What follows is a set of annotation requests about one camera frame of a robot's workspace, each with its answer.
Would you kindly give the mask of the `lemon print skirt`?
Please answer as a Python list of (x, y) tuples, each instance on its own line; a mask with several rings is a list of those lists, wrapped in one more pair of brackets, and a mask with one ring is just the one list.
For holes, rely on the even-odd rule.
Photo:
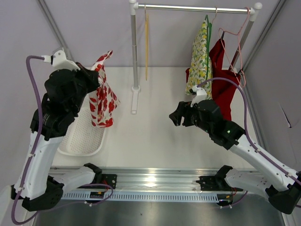
[(193, 95), (192, 88), (213, 77), (212, 62), (209, 56), (212, 24), (205, 17), (192, 44), (190, 68), (186, 71), (188, 78), (185, 87), (186, 95)]

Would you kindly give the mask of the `red flower print cloth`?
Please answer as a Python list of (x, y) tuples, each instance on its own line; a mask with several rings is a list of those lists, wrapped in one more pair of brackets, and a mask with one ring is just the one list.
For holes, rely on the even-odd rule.
[(97, 90), (88, 94), (89, 107), (91, 113), (91, 123), (94, 127), (108, 128), (113, 125), (113, 111), (120, 104), (119, 99), (113, 92), (107, 82), (104, 62), (113, 54), (110, 50), (106, 54), (100, 56), (90, 68), (91, 71), (98, 73), (99, 87)]

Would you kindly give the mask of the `green plastic hanger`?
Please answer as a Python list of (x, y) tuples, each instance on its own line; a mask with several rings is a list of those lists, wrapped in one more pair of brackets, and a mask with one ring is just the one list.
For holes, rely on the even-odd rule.
[(209, 63), (209, 52), (212, 25), (213, 24), (210, 21), (209, 16), (206, 15), (197, 35), (197, 63), (201, 82), (209, 79), (209, 69), (211, 69), (211, 64)]

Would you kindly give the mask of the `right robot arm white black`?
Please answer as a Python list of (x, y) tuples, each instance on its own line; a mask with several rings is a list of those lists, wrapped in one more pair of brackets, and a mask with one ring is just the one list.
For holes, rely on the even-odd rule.
[(285, 166), (256, 144), (247, 131), (233, 121), (225, 120), (213, 100), (199, 103), (179, 102), (169, 115), (175, 126), (196, 126), (206, 132), (217, 145), (240, 156), (261, 177), (248, 175), (230, 166), (223, 166), (225, 173), (215, 177), (215, 186), (225, 190), (229, 186), (241, 188), (266, 198), (278, 211), (292, 214), (301, 199), (301, 174)]

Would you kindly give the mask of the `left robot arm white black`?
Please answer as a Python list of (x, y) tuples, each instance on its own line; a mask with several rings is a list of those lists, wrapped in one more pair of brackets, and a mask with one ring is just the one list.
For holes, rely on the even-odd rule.
[(18, 180), (11, 193), (11, 198), (21, 199), (22, 207), (30, 212), (55, 207), (62, 195), (73, 189), (87, 185), (98, 188), (102, 183), (102, 170), (91, 163), (62, 177), (49, 176), (55, 153), (78, 117), (86, 95), (100, 86), (98, 72), (77, 65), (78, 69), (59, 69), (50, 74), (44, 83), (41, 107), (32, 118), (31, 162), (25, 164), (26, 176)]

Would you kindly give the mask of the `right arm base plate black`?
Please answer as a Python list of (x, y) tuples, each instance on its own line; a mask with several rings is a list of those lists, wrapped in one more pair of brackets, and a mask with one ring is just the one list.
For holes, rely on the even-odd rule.
[(243, 189), (238, 187), (230, 187), (225, 179), (216, 176), (200, 176), (198, 180), (196, 180), (196, 183), (200, 185), (202, 191), (243, 191)]

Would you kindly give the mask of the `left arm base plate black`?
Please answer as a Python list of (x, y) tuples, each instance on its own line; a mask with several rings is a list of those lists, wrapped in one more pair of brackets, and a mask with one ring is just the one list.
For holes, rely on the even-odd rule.
[(111, 186), (113, 189), (117, 185), (117, 174), (102, 174), (101, 183)]

